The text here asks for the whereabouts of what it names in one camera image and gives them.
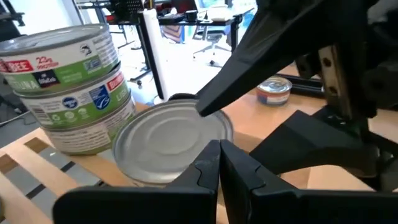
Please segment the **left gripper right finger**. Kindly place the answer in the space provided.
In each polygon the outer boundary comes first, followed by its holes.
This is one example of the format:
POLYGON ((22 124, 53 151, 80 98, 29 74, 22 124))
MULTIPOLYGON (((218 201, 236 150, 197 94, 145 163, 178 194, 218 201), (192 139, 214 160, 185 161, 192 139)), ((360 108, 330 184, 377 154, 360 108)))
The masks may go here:
POLYGON ((300 190, 228 140, 220 180, 230 223, 397 223, 397 194, 300 190))

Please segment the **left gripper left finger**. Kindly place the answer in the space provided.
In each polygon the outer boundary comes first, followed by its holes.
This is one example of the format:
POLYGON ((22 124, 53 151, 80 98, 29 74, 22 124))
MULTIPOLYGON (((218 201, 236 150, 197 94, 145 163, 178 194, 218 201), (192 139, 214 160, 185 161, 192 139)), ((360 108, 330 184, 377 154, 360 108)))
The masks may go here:
POLYGON ((75 188, 53 206, 55 223, 215 223, 221 146, 210 141, 165 187, 75 188))

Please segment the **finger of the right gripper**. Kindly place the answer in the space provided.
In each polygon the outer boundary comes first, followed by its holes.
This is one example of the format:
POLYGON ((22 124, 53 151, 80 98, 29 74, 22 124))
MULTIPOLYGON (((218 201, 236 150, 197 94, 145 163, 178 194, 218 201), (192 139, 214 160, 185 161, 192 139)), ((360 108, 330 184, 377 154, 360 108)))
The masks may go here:
POLYGON ((366 68, 367 1, 258 1, 239 45, 197 103, 201 116, 228 106, 300 56, 334 45, 350 90, 366 68))
POLYGON ((356 175, 375 175, 377 151, 302 111, 278 126, 249 155, 275 174, 334 165, 356 175))

